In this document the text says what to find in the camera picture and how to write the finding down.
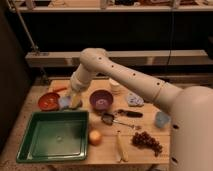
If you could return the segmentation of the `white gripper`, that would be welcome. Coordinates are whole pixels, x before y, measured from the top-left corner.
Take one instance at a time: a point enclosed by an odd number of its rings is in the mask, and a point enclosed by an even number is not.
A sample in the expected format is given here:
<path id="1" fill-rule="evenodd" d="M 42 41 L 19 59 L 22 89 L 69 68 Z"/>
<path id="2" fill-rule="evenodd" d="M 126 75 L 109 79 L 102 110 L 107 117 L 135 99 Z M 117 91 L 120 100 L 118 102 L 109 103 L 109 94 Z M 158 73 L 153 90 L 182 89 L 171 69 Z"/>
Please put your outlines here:
<path id="1" fill-rule="evenodd" d="M 70 78 L 66 95 L 71 98 L 71 104 L 81 101 L 81 93 L 87 89 L 87 85 L 77 79 L 75 75 Z"/>

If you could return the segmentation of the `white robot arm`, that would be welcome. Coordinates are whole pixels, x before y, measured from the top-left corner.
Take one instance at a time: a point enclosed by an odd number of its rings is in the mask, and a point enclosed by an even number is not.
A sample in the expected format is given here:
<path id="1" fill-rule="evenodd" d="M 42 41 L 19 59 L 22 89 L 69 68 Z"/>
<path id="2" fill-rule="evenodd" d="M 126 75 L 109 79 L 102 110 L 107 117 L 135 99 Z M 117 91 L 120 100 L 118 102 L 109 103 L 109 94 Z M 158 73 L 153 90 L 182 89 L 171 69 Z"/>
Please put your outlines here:
<path id="1" fill-rule="evenodd" d="M 86 48 L 70 78 L 68 92 L 88 89 L 102 73 L 171 117 L 169 171 L 213 171 L 213 89 L 185 89 L 116 64 L 102 48 Z"/>

